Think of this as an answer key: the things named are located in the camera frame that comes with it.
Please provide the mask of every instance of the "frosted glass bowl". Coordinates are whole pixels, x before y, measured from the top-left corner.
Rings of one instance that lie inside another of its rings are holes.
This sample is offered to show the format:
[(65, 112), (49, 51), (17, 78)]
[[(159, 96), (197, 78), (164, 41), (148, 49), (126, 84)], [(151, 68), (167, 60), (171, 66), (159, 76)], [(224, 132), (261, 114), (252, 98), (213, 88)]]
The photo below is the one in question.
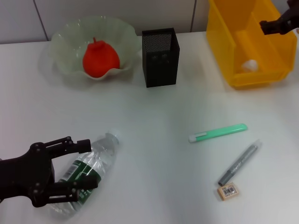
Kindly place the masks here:
[[(120, 59), (120, 69), (110, 69), (99, 78), (85, 73), (82, 64), (87, 45), (93, 42), (94, 37), (110, 44)], [(131, 25), (106, 16), (88, 16), (68, 23), (53, 35), (50, 43), (50, 55), (61, 73), (70, 77), (88, 76), (95, 80), (129, 70), (132, 57), (140, 49), (141, 43)]]

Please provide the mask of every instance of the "yellow storage box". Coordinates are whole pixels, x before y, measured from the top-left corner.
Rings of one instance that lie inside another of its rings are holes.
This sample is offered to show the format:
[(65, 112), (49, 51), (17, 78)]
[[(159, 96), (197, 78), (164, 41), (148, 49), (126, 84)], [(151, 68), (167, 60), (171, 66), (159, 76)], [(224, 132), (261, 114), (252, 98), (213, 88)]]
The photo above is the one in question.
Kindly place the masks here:
[[(229, 85), (243, 87), (280, 81), (293, 69), (297, 38), (264, 35), (260, 21), (280, 17), (271, 0), (209, 0), (206, 31), (222, 74)], [(246, 72), (242, 65), (256, 60), (258, 70)]]

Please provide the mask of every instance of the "green bottle label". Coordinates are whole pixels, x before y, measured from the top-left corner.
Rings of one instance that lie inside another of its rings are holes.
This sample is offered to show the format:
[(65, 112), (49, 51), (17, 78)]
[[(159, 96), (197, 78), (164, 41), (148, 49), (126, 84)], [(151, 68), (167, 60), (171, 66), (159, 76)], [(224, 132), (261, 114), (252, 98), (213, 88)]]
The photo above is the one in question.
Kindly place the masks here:
[[(84, 176), (96, 176), (98, 179), (98, 183), (101, 181), (100, 175), (94, 169), (92, 169), (86, 163), (81, 162), (79, 160), (75, 160), (73, 162), (69, 170), (64, 174), (64, 176), (59, 181), (60, 182), (78, 181), (78, 180), (80, 181), (83, 179)], [(93, 189), (92, 190), (81, 189), (79, 193), (78, 203), (83, 205), (92, 192)]]

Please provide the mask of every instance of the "white table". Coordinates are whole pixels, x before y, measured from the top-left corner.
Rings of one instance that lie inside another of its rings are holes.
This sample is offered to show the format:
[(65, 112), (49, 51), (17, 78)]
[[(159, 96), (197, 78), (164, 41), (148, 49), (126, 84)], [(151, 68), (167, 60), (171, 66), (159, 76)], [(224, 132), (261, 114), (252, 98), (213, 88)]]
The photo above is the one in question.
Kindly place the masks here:
[[(205, 33), (179, 34), (177, 84), (145, 87), (134, 75), (77, 86), (48, 57), (48, 42), (0, 45), (0, 157), (37, 141), (94, 140), (122, 133), (116, 163), (68, 224), (298, 223), (299, 61), (278, 84), (235, 91), (221, 77)], [(189, 144), (188, 135), (245, 123), (249, 130)], [(232, 179), (240, 195), (222, 202), (217, 181), (256, 139), (263, 148)], [(77, 155), (54, 160), (56, 178)], [(53, 224), (25, 197), (0, 204), (1, 224)]]

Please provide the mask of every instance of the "marker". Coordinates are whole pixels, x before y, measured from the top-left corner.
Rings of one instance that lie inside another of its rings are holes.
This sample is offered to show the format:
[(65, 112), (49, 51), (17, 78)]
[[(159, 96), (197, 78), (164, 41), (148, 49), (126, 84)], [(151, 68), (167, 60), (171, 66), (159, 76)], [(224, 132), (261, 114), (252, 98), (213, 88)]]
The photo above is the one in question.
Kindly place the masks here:
[(251, 146), (249, 146), (246, 151), (240, 156), (240, 158), (228, 169), (225, 175), (219, 180), (218, 184), (224, 186), (239, 169), (244, 165), (244, 163), (252, 156), (254, 152), (257, 151), (262, 146), (260, 140), (255, 141)]
[(226, 134), (233, 134), (237, 132), (246, 131), (248, 128), (245, 124), (238, 124), (238, 125), (232, 125), (228, 127), (222, 127), (218, 129), (214, 129), (207, 132), (200, 132), (197, 134), (193, 134), (189, 136), (189, 142), (197, 142), (202, 141), (210, 138), (215, 138), (218, 136), (226, 135)]

